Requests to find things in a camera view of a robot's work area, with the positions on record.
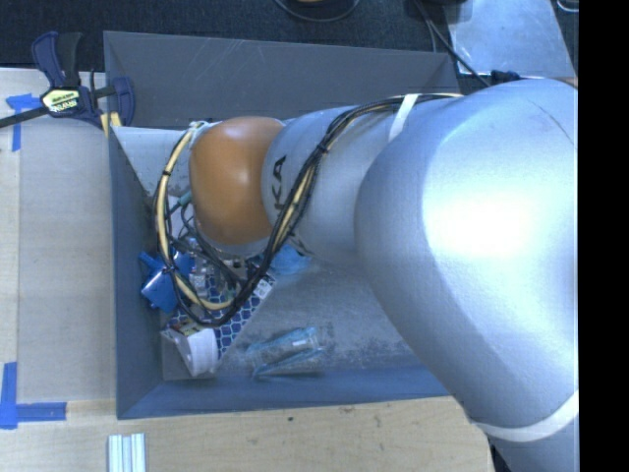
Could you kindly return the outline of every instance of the yellow cable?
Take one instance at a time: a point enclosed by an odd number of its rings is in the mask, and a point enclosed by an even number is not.
[[[162,172],[162,176],[159,179],[159,184],[157,186],[157,197],[156,197],[156,229],[157,229],[157,240],[159,243],[159,250],[162,254],[162,257],[165,259],[169,259],[169,244],[168,237],[166,236],[166,220],[164,218],[164,211],[166,208],[166,196],[168,190],[168,180],[170,178],[170,174],[175,168],[175,164],[177,163],[177,159],[181,155],[181,152],[186,147],[186,145],[190,142],[193,136],[194,130],[188,130],[186,134],[182,137],[179,143],[175,146],[172,151],[171,157],[166,163],[164,170]],[[191,301],[196,302],[197,304],[203,306],[204,308],[208,308],[212,311],[218,311],[227,308],[231,305],[232,301],[228,301],[225,303],[212,303],[205,299],[199,297],[186,283],[184,277],[181,274],[175,274],[175,280],[177,281],[177,286],[179,289],[188,297]]]

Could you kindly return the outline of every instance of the blue tape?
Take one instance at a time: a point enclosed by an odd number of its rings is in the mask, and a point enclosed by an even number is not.
[[[3,430],[18,428],[17,379],[18,364],[16,362],[5,364],[0,394],[0,429]]]
[[[17,403],[18,363],[4,365],[0,393],[0,429],[15,430],[19,423],[64,421],[66,402]]]
[[[18,94],[17,96],[9,96],[7,103],[14,109],[16,114],[19,114],[23,110],[32,110],[33,108],[39,108],[41,101],[38,97],[32,94]],[[11,151],[15,152],[22,147],[22,125],[16,124],[13,127],[13,142],[11,144]]]

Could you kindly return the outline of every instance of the blue clamp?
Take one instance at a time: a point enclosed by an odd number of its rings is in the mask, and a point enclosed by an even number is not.
[[[115,78],[110,87],[103,89],[92,86],[90,90],[81,86],[76,68],[76,51],[81,37],[81,33],[49,31],[32,44],[35,65],[50,84],[50,89],[41,97],[42,104],[52,117],[70,117],[102,129],[100,116],[103,112],[98,108],[97,99],[115,94],[122,124],[131,124],[136,102],[128,77]]]

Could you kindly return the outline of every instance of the white stripe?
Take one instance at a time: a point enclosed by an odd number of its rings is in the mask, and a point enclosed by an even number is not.
[[[402,100],[402,104],[395,115],[395,119],[393,120],[393,124],[391,125],[391,130],[389,131],[389,141],[391,142],[395,137],[397,137],[402,130],[404,129],[404,123],[411,113],[411,109],[415,106],[415,102],[419,97],[418,94],[407,94],[404,96]]]
[[[505,429],[478,423],[472,423],[479,427],[489,437],[510,441],[512,443],[531,443],[553,436],[567,427],[579,414],[579,390],[575,391],[566,402],[547,418],[530,425],[516,429]]]

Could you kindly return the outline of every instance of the blue object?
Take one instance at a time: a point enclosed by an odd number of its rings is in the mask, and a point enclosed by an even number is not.
[[[187,254],[177,252],[173,258],[179,272],[188,276],[195,263]],[[160,259],[151,257],[146,252],[140,253],[140,260],[151,270],[150,277],[142,287],[142,295],[150,302],[150,307],[164,313],[172,313],[177,306],[177,296],[173,288],[172,276],[166,271],[166,265]]]
[[[81,86],[76,67],[76,49],[81,37],[81,33],[60,35],[57,31],[49,31],[32,43],[31,53],[35,65],[50,84],[50,90],[41,98],[48,105],[47,113],[51,117],[70,117],[102,129],[100,117],[103,111],[98,108],[96,100],[98,92],[103,89],[92,92]],[[117,77],[111,84],[110,91],[106,88],[104,94],[116,94],[118,115],[121,123],[128,126],[136,109],[131,79]],[[71,102],[64,103],[67,99],[71,99]]]
[[[299,254],[290,245],[284,245],[273,258],[271,269],[276,274],[295,274],[308,267],[310,257]]]
[[[0,393],[0,429],[15,430],[19,423],[64,421],[66,402],[17,403],[18,363],[4,365]]]
[[[23,110],[32,110],[41,106],[41,101],[38,97],[32,94],[18,94],[16,96],[9,96],[7,103],[13,108],[16,114],[19,114]],[[13,142],[11,143],[11,151],[15,152],[22,147],[22,125],[16,124],[13,127]]]

